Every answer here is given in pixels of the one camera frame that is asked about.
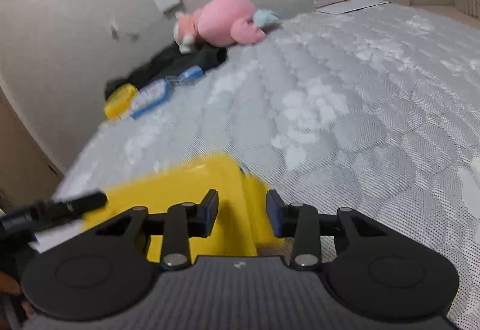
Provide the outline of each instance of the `plush toy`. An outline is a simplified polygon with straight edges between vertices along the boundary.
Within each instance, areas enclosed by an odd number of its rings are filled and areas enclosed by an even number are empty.
[[[193,14],[177,12],[175,16],[173,35],[183,54],[202,41],[217,47],[261,42],[265,39],[262,28],[278,22],[275,13],[257,11],[249,0],[213,0]]]

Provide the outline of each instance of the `black fabric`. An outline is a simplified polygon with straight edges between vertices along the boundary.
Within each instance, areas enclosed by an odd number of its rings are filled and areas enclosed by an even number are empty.
[[[107,81],[105,100],[124,84],[132,84],[140,90],[156,79],[167,76],[178,77],[182,72],[195,65],[198,65],[203,72],[207,72],[224,63],[226,59],[227,49],[224,47],[213,47],[211,44],[205,43],[194,53],[182,54],[178,45],[173,42],[147,63],[135,68],[127,77]]]

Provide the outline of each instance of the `white quilted mattress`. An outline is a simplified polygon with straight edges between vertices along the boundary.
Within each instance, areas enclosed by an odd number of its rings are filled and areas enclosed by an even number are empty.
[[[480,329],[479,70],[480,31],[442,16],[299,15],[156,111],[101,126],[57,197],[224,151],[287,202],[354,207],[445,255],[460,276],[449,317]]]

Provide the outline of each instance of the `yellow container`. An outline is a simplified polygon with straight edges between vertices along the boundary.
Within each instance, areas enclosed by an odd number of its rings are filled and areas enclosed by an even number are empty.
[[[103,107],[103,112],[108,120],[116,120],[121,114],[128,110],[131,100],[137,93],[138,89],[132,84],[122,85],[114,91]]]
[[[257,248],[282,245],[273,236],[266,214],[268,186],[240,170],[230,156],[194,160],[162,174],[107,190],[107,207],[84,216],[91,228],[131,207],[142,205],[149,213],[166,213],[178,203],[200,203],[209,189],[218,191],[218,215],[208,238],[190,238],[192,260],[198,255],[256,256]],[[153,236],[148,260],[158,262],[162,237]]]

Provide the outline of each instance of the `brown door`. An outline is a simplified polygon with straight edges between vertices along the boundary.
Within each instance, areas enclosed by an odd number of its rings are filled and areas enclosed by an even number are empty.
[[[61,179],[0,95],[0,206],[49,199]]]

